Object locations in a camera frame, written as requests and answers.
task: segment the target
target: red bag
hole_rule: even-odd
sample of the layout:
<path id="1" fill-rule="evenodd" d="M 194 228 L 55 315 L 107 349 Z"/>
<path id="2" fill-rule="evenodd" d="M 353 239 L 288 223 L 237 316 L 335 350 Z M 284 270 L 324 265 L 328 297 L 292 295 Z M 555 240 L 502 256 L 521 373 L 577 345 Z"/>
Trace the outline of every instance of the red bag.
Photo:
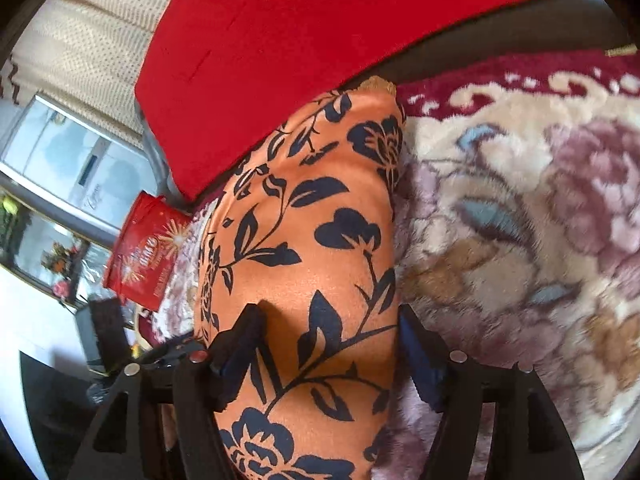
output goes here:
<path id="1" fill-rule="evenodd" d="M 140 192 L 113 247 L 102 284 L 157 312 L 189 222 L 162 198 Z"/>

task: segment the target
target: red cloth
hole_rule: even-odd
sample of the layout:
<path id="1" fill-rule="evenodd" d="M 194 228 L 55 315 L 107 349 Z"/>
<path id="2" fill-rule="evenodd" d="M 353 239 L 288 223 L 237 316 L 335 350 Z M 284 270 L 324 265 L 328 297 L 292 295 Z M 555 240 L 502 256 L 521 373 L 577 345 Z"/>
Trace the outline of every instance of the red cloth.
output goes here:
<path id="1" fill-rule="evenodd" d="M 434 31 L 519 1 L 171 0 L 136 97 L 178 188 L 194 199 L 315 95 Z"/>

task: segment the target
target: metal screw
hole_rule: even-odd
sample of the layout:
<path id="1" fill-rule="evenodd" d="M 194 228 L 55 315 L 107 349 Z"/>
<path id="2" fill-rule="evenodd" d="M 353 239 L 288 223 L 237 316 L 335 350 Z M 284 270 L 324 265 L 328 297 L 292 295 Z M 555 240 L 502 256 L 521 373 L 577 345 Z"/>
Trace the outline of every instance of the metal screw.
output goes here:
<path id="1" fill-rule="evenodd" d="M 533 365 L 526 361 L 518 361 L 518 370 L 526 374 L 529 374 L 533 371 Z"/>
<path id="2" fill-rule="evenodd" d="M 449 354 L 449 359 L 455 363 L 463 363 L 466 361 L 466 354 L 462 350 L 454 350 Z"/>
<path id="3" fill-rule="evenodd" d="M 140 365 L 138 363 L 129 363 L 124 367 L 124 374 L 127 377 L 132 377 L 140 371 Z"/>
<path id="4" fill-rule="evenodd" d="M 206 350 L 196 350 L 189 354 L 189 361 L 192 363 L 203 363 L 209 358 Z"/>

